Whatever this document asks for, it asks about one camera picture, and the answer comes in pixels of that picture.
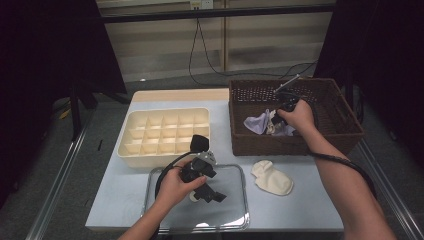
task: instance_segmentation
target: metal rail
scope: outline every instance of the metal rail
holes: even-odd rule
[[[414,240],[424,239],[424,234],[416,223],[412,213],[409,211],[406,204],[402,201],[388,180],[386,174],[376,161],[366,141],[362,139],[359,142],[358,147],[367,160],[365,162],[367,163],[367,167],[371,173],[371,176],[373,177],[374,182],[381,190],[383,196],[387,199],[387,202],[399,220],[399,223],[405,230],[405,233],[408,235],[408,238]]]
[[[56,179],[53,182],[53,186],[51,187],[50,192],[47,195],[47,198],[44,201],[41,210],[38,212],[38,215],[31,226],[26,240],[43,239],[47,226],[49,225],[50,220],[53,216],[60,194],[62,193],[63,187],[66,183],[66,179],[68,178],[68,175],[71,172],[72,165],[84,141],[87,127],[89,126],[89,123],[93,118],[94,111],[95,110],[90,110],[90,112],[88,113],[88,118],[80,134],[78,135],[76,140],[71,143],[65,160],[63,161],[59,173],[57,174]]]
[[[176,20],[176,19],[319,13],[319,12],[333,12],[334,7],[335,7],[335,4],[298,5],[298,6],[266,7],[266,8],[261,8],[261,7],[222,8],[222,9],[205,9],[205,10],[197,10],[197,11],[189,10],[189,11],[175,11],[175,12],[141,13],[141,14],[131,14],[131,15],[108,15],[108,16],[102,16],[99,18],[92,18],[88,20],[94,21],[94,22],[101,22],[101,23],[125,23],[125,22],[159,21],[159,20]]]

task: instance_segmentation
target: clear plastic lid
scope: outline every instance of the clear plastic lid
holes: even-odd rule
[[[149,176],[144,209],[155,200],[155,186],[163,168],[152,170]],[[242,230],[249,224],[243,170],[238,165],[216,165],[216,175],[207,184],[227,197],[222,202],[197,202],[186,196],[160,224],[160,233],[214,232]]]

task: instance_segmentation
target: fabric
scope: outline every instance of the fabric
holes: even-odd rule
[[[266,130],[269,119],[269,110],[262,113],[259,117],[248,117],[244,120],[244,126],[256,134],[263,134]]]
[[[284,122],[279,122],[277,124],[272,122],[275,114],[277,114],[276,110],[273,110],[269,113],[266,134],[271,134],[273,136],[293,136],[293,132],[296,129],[294,129],[292,126],[286,125]]]
[[[271,161],[262,160],[255,163],[251,173],[256,177],[256,185],[267,192],[284,196],[293,189],[292,179],[275,169]]]
[[[265,133],[273,136],[293,136],[296,129],[292,126],[286,125],[284,122],[272,123],[275,114],[277,114],[276,110],[270,112],[269,109],[266,109],[259,117],[247,117],[243,123],[250,131],[258,135]]]

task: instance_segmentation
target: white tabletop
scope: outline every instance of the white tabletop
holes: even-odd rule
[[[244,156],[231,150],[228,100],[135,102],[132,111],[205,107],[210,111],[210,149],[218,164],[237,164],[244,172],[250,224],[246,231],[343,231],[341,219],[324,190],[316,165],[308,156]],[[117,139],[86,227],[91,230],[123,229],[133,225],[144,212],[147,181],[151,169],[132,169],[118,157]],[[294,181],[287,196],[265,192],[255,185],[253,164],[270,160]]]

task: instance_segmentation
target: black metal frame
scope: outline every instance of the black metal frame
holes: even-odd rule
[[[335,4],[317,5],[296,5],[280,7],[256,7],[256,8],[222,8],[205,9],[197,11],[175,11],[157,12],[128,15],[108,15],[100,18],[93,18],[92,21],[102,23],[125,23],[125,22],[146,22],[160,20],[196,19],[196,18],[216,18],[216,17],[240,17],[257,15],[277,15],[277,14],[299,14],[299,13],[319,13],[333,12]]]

